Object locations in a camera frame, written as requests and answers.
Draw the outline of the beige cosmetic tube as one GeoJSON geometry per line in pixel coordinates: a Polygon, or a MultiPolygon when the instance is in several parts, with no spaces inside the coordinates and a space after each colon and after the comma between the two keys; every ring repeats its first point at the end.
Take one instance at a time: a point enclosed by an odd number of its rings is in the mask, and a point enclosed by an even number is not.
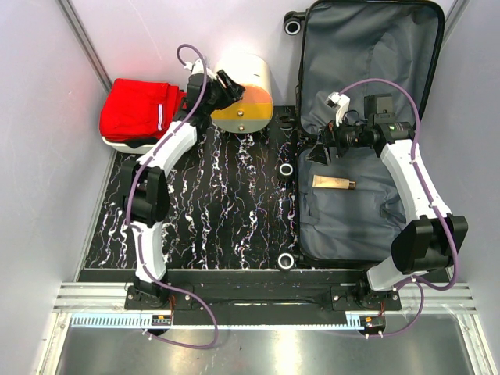
{"type": "Polygon", "coordinates": [[[312,180],[312,187],[338,190],[354,190],[356,187],[356,182],[340,177],[315,175],[312,180]]]}

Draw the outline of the red black garment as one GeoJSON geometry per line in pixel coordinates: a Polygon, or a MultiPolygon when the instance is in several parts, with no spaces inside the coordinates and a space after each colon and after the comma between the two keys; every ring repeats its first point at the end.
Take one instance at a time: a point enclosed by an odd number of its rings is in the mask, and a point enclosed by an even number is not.
{"type": "Polygon", "coordinates": [[[99,131],[108,141],[159,140],[168,130],[186,92],[167,82],[118,78],[102,107],[99,131]]]}

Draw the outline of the orange white drawer box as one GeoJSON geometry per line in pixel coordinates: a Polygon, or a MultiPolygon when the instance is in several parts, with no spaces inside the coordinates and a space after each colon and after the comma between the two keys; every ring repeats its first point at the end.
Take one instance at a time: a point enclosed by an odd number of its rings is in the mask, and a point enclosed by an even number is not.
{"type": "Polygon", "coordinates": [[[268,64],[257,55],[231,52],[216,64],[245,92],[242,99],[212,113],[212,122],[221,130],[250,134],[265,128],[273,117],[271,73],[268,64]]]}

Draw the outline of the white plastic basin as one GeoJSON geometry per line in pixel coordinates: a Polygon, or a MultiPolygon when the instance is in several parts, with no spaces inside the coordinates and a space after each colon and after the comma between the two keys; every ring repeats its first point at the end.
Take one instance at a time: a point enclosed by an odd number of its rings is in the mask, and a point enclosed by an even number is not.
{"type": "Polygon", "coordinates": [[[102,137],[102,140],[106,145],[114,148],[117,152],[138,155],[144,155],[149,152],[158,141],[155,137],[135,138],[126,141],[112,141],[102,137]]]}

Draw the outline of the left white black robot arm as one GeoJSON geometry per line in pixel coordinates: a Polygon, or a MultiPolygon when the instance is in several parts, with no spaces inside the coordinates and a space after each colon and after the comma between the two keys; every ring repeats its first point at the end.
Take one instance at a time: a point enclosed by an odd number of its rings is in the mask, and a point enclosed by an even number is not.
{"type": "Polygon", "coordinates": [[[142,300],[151,309],[161,309],[169,298],[166,263],[163,258],[162,230],[170,208],[166,178],[175,164],[197,142],[216,110],[242,99],[245,88],[224,70],[192,73],[187,94],[166,133],[135,162],[120,170],[121,203],[126,225],[134,235],[137,256],[131,299],[142,300]]]}

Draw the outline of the black white space suitcase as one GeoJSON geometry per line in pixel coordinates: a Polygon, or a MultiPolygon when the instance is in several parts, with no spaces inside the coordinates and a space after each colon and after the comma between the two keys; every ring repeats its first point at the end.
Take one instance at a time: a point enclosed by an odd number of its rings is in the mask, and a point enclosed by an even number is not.
{"type": "Polygon", "coordinates": [[[431,1],[318,1],[284,16],[302,36],[296,87],[298,246],[307,266],[384,261],[411,220],[382,153],[411,145],[445,28],[431,1]]]}

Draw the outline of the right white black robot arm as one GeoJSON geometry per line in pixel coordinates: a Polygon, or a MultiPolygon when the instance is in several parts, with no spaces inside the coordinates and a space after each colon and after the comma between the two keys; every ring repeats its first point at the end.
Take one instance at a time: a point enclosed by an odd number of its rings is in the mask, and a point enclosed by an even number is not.
{"type": "Polygon", "coordinates": [[[382,291],[422,281],[432,270],[457,267],[468,231],[464,216],[455,216],[438,194],[423,164],[417,140],[418,123],[398,122],[390,94],[365,98],[366,122],[350,124],[344,117],[350,99],[332,92],[326,104],[335,117],[320,132],[309,160],[327,165],[353,148],[371,148],[387,168],[404,209],[406,225],[391,243],[391,254],[366,272],[367,283],[355,289],[362,309],[373,309],[382,291]]]}

